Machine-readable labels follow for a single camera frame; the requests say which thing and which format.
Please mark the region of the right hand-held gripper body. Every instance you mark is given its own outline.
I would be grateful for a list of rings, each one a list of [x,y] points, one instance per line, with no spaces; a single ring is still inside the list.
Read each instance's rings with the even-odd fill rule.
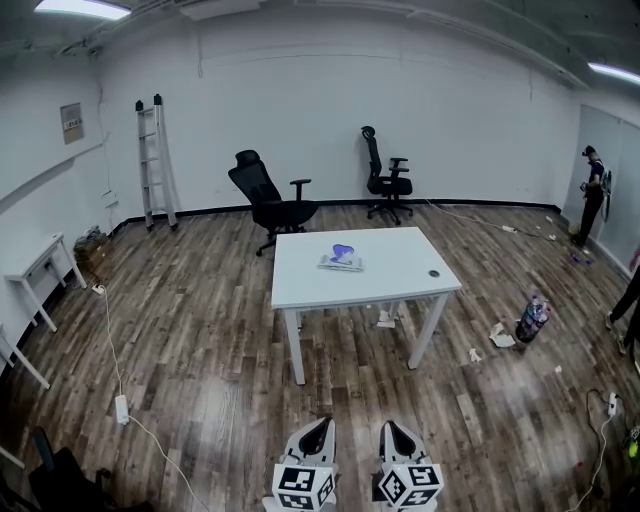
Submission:
[[[384,512],[437,512],[437,497],[444,490],[440,464],[429,457],[401,462],[380,458],[380,469],[372,475],[372,501]]]

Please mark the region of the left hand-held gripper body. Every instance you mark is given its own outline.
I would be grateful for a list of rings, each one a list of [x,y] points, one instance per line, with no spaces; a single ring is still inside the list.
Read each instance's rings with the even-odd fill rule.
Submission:
[[[265,512],[337,512],[335,454],[302,458],[286,454],[274,466]]]

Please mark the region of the blue object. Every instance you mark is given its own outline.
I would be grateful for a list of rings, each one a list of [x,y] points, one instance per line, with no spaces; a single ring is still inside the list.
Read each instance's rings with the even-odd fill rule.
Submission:
[[[317,267],[333,271],[363,272],[364,262],[352,246],[334,244],[330,254],[321,256]]]

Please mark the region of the white crumpled paper box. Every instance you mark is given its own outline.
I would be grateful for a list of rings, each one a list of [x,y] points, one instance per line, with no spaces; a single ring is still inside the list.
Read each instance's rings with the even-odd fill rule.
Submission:
[[[489,339],[497,348],[510,348],[516,344],[514,338],[506,332],[501,322],[492,327]]]

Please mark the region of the white table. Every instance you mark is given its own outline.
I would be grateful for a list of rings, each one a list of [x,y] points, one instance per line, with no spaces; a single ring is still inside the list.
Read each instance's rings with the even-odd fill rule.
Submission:
[[[334,244],[352,246],[363,272],[317,267]],[[429,275],[436,270],[440,276]],[[417,227],[283,234],[275,249],[271,306],[284,314],[296,384],[305,384],[299,327],[308,311],[433,299],[407,366],[420,364],[448,298],[461,283]]]

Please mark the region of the black bin of plastic bottles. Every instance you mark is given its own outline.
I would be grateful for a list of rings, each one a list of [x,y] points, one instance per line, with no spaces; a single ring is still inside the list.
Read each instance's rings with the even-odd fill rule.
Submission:
[[[515,329],[516,338],[522,343],[530,343],[546,324],[551,313],[548,303],[533,295],[525,307]]]

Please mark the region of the black wide-back office chair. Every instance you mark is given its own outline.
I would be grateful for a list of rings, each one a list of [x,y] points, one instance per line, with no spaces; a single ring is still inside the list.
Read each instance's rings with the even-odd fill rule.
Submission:
[[[303,233],[304,224],[317,212],[319,205],[302,199],[302,187],[311,179],[290,182],[296,187],[296,199],[285,201],[271,180],[264,162],[254,150],[235,155],[236,166],[228,176],[251,204],[253,221],[268,231],[268,242],[258,248],[256,255],[276,244],[279,234]]]

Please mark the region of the black slim-back office chair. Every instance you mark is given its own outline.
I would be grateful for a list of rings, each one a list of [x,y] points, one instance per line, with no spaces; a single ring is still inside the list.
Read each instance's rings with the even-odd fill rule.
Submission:
[[[380,196],[382,201],[376,204],[367,212],[367,218],[371,219],[374,213],[388,212],[396,226],[401,224],[396,211],[404,210],[413,216],[413,210],[400,200],[401,196],[409,196],[413,193],[412,182],[408,178],[401,177],[401,173],[407,173],[409,168],[402,167],[402,163],[406,163],[407,159],[402,157],[393,157],[390,159],[389,175],[382,175],[382,161],[379,155],[378,144],[376,139],[376,131],[372,126],[363,126],[361,128],[362,136],[366,142],[369,152],[369,177],[367,180],[367,190],[375,195]]]

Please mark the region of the brown cardboard box stack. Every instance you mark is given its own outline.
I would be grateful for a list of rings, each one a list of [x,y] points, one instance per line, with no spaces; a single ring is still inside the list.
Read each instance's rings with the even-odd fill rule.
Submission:
[[[74,243],[73,252],[78,268],[82,272],[93,273],[108,256],[110,238],[99,226],[87,229]]]

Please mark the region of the small white desk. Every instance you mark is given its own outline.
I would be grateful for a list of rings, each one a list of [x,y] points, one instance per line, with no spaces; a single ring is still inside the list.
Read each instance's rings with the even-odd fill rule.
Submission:
[[[34,272],[49,265],[53,269],[59,284],[65,288],[67,286],[65,274],[59,269],[54,258],[58,251],[61,251],[66,256],[78,284],[82,289],[86,290],[87,283],[72,252],[65,244],[62,232],[40,238],[34,246],[27,247],[17,258],[13,258],[8,269],[3,271],[5,280],[15,283],[26,294],[27,304],[32,308],[29,313],[31,323],[34,326],[37,325],[36,314],[39,314],[53,333],[57,332],[57,326],[46,312],[44,302],[37,297],[29,279]]]
[[[6,363],[13,368],[14,361],[19,361],[28,372],[39,382],[39,384],[46,390],[50,389],[50,383],[45,377],[31,364],[29,359],[22,353],[17,346],[12,346],[6,339],[3,332],[3,324],[0,323],[0,356],[6,361]]]

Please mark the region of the aluminium ladder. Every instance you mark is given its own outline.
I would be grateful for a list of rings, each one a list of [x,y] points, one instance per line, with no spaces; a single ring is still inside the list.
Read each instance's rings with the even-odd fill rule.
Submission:
[[[164,124],[163,97],[156,93],[151,105],[138,100],[137,120],[138,162],[146,229],[154,228],[157,215],[165,215],[169,228],[178,228],[170,187],[170,163]]]

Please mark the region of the ceiling light strip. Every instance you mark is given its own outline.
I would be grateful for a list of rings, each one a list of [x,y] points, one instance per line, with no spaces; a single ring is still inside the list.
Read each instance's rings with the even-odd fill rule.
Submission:
[[[606,64],[588,63],[589,68],[601,75],[616,78],[640,86],[640,75]]]
[[[102,0],[41,0],[38,13],[68,14],[118,21],[131,14],[131,9]]]

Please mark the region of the grey wall poster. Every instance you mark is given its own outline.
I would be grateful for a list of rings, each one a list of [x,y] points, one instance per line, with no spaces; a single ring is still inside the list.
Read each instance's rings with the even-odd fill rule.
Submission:
[[[84,138],[83,117],[80,103],[60,108],[61,127],[65,145],[70,145]]]

